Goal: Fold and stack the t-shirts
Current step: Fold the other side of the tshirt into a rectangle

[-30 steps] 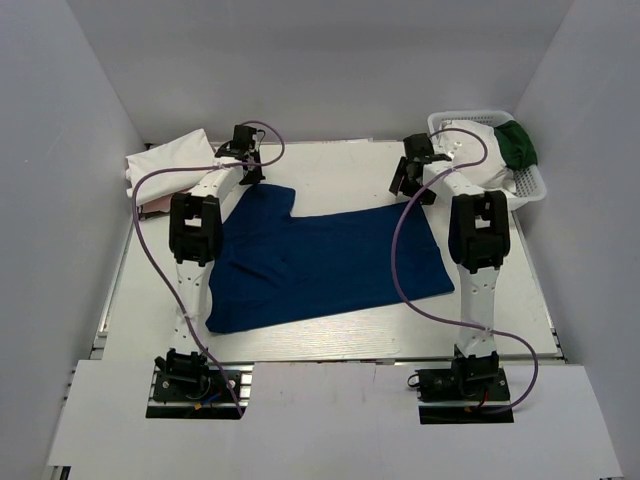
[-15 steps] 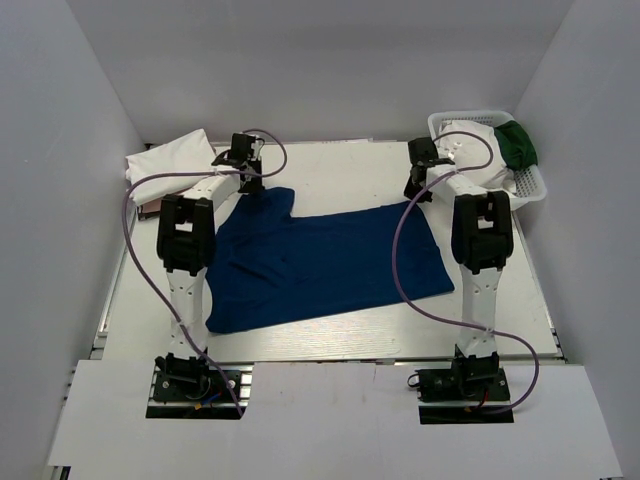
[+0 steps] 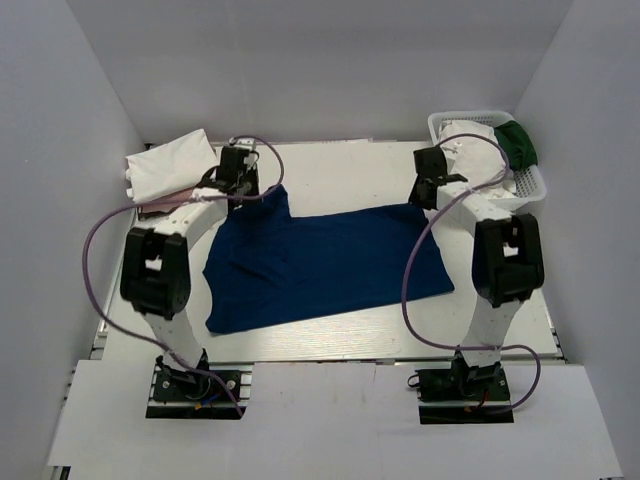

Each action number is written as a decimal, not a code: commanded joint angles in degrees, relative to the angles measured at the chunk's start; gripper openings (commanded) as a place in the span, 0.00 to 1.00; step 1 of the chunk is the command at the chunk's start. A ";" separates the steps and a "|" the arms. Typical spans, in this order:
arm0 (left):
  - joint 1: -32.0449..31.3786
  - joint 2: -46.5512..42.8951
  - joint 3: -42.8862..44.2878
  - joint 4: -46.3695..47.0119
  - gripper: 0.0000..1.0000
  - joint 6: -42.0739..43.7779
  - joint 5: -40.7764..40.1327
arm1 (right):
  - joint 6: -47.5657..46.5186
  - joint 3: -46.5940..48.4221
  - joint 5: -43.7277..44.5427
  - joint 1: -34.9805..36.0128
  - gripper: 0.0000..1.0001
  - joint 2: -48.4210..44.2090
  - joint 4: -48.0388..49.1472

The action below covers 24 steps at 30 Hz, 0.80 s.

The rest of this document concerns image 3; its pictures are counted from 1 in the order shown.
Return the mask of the blue t shirt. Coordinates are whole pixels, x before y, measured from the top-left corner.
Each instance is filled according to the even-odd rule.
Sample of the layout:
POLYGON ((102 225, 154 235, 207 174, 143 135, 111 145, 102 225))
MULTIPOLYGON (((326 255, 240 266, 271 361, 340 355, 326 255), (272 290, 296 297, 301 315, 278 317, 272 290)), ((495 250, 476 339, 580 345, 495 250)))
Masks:
POLYGON ((294 217, 279 187, 229 214, 203 275, 223 335, 453 292, 424 212, 409 204, 294 217))

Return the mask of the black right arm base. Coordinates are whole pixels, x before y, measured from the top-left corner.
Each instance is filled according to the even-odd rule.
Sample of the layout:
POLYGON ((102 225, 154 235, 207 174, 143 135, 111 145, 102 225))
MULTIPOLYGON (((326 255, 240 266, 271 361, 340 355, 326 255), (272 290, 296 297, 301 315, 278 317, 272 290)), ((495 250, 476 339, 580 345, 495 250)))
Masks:
POLYGON ((457 353, 446 368, 418 369, 407 379, 417 391, 422 425, 510 424, 511 395, 502 364, 470 367, 457 353))

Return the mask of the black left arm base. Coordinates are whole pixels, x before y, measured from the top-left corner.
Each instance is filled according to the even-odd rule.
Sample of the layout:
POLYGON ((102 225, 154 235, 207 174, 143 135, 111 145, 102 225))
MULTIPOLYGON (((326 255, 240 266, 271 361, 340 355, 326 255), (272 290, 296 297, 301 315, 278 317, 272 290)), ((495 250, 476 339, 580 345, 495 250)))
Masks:
POLYGON ((252 383, 253 367, 249 365, 215 365, 209 369, 224 383, 193 372, 179 371, 156 358, 146 419, 175 420, 239 420, 233 395, 239 409, 245 412, 252 383))

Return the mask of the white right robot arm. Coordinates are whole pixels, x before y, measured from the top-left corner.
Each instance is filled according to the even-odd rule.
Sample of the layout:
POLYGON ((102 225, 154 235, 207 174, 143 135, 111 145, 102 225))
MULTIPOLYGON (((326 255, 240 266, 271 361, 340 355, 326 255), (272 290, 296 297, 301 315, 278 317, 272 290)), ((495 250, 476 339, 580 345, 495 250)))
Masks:
POLYGON ((537 219, 504 210, 475 191, 460 174, 447 171, 439 147, 413 152, 416 180, 409 203, 455 220, 473 237, 471 278, 477 293, 474 314, 456 354, 465 365, 451 374, 453 390, 472 399, 484 391, 483 368, 501 360, 515 314, 544 282, 537 219))

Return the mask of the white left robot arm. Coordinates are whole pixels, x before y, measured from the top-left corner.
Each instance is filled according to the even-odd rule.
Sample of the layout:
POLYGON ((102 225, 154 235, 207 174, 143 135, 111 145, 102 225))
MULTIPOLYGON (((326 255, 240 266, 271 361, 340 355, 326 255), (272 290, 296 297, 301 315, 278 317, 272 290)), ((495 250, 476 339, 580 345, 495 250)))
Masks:
POLYGON ((189 251, 242 204, 242 196, 259 194, 257 160, 253 140, 242 138, 224 146, 220 164, 203 175, 192 194, 193 198, 220 195, 222 199, 180 206, 149 226, 132 228, 126 236, 120 295, 167 349, 164 363, 180 370, 177 387, 191 399, 209 392, 212 377, 201 368, 205 351, 186 313, 191 293, 189 251))

